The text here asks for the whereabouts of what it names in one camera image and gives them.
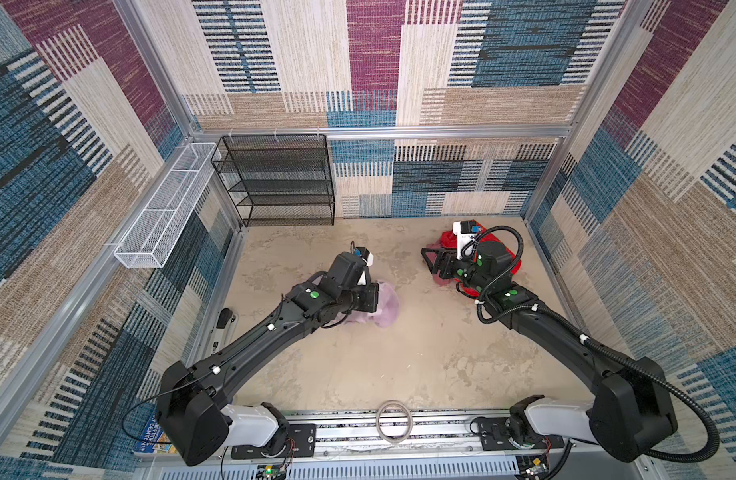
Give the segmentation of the dark pink cloth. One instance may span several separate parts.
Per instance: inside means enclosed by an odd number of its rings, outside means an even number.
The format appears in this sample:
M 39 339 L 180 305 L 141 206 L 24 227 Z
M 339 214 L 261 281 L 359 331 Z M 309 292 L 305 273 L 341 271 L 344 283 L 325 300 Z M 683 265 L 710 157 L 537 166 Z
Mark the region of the dark pink cloth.
M 443 270 L 439 277 L 441 281 L 461 281 L 464 275 L 461 261 L 457 259 L 457 251 L 455 248 L 443 248 L 445 250 L 445 259 L 443 264 Z

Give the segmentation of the red cloth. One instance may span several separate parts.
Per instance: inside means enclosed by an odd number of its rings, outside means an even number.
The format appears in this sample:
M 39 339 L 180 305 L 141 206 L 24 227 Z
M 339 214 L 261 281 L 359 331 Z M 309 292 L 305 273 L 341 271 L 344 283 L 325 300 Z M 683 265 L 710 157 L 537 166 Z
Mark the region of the red cloth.
M 517 255 L 496 237 L 495 230 L 481 226 L 483 231 L 476 240 L 474 251 L 480 256 L 482 277 L 476 282 L 455 281 L 457 288 L 471 298 L 479 297 L 490 284 L 492 286 L 488 293 L 509 289 L 513 275 L 521 266 L 521 260 L 515 261 Z M 456 249 L 456 237 L 452 229 L 442 234 L 441 247 Z

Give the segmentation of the light purple cloth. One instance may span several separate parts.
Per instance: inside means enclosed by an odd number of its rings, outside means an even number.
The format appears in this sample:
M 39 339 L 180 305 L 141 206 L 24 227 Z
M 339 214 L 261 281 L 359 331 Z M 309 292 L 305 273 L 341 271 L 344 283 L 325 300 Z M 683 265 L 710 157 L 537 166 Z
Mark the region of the light purple cloth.
M 379 296 L 377 309 L 373 313 L 354 312 L 347 319 L 346 323 L 373 323 L 378 327 L 387 328 L 392 326 L 400 316 L 400 298 L 395 287 L 384 280 L 379 280 Z

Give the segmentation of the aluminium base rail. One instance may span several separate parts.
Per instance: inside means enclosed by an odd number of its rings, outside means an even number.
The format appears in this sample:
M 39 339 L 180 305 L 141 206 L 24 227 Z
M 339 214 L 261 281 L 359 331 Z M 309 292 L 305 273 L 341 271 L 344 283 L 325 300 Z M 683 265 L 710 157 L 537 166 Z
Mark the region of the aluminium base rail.
M 544 437 L 521 449 L 497 409 L 290 412 L 293 441 L 279 456 L 222 449 L 195 467 L 178 454 L 134 458 L 137 479 L 664 479 L 641 457 L 623 463 L 601 447 Z

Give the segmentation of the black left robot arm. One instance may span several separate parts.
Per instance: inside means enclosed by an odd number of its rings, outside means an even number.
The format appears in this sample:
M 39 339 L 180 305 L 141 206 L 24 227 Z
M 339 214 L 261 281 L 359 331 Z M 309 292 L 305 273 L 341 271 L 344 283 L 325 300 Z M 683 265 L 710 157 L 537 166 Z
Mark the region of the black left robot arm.
M 193 467 L 222 449 L 253 447 L 266 455 L 290 450 L 289 422 L 272 404 L 239 406 L 232 400 L 256 373 L 289 346 L 338 315 L 374 313 L 379 285 L 370 275 L 372 253 L 351 247 L 330 268 L 295 285 L 259 324 L 191 366 L 168 367 L 154 418 L 184 463 Z

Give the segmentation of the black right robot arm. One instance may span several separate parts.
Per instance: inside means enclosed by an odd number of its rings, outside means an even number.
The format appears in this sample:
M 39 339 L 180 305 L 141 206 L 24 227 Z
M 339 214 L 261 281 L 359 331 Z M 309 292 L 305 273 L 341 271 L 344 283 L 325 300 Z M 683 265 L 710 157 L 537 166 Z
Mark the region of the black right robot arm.
M 514 258 L 500 242 L 485 242 L 470 258 L 453 249 L 425 248 L 430 272 L 454 280 L 458 289 L 484 309 L 482 323 L 500 323 L 550 353 L 573 372 L 594 398 L 563 404 L 543 395 L 513 405 L 507 422 L 517 447 L 543 436 L 564 436 L 600 445 L 614 458 L 631 462 L 678 429 L 670 394 L 654 382 L 663 369 L 644 358 L 630 369 L 592 351 L 582 332 L 512 278 Z

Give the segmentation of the colourful book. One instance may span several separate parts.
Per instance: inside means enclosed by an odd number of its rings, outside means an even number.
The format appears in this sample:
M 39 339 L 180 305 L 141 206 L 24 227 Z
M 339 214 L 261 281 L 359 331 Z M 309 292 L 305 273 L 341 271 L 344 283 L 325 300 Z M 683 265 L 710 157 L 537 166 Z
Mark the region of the colourful book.
M 138 456 L 152 456 L 161 454 L 177 454 L 176 448 L 170 443 L 162 427 L 150 418 L 139 434 L 141 441 L 137 441 L 133 454 Z

